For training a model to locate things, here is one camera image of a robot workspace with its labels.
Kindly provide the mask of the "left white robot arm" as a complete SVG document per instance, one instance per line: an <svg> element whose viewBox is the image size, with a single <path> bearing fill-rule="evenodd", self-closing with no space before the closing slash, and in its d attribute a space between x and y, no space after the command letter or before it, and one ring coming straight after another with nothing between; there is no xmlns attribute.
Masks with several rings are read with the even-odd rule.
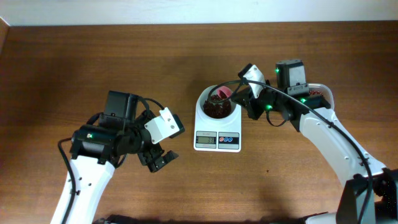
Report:
<svg viewBox="0 0 398 224"><path fill-rule="evenodd" d="M151 173L178 157L160 142L183 133L180 118L167 107L156 116L148 98L109 91L104 111L93 115L72 137L68 157L58 142L67 178L52 223L92 223L100 198L128 154L135 154Z"/></svg>

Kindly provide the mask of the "pink measuring scoop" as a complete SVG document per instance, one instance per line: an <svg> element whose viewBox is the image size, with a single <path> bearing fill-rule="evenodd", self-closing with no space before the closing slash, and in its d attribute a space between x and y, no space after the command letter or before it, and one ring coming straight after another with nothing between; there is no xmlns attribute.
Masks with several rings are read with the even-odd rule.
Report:
<svg viewBox="0 0 398 224"><path fill-rule="evenodd" d="M221 86L216 90L216 93L222 100L225 100L232 95L233 91L227 86Z"/></svg>

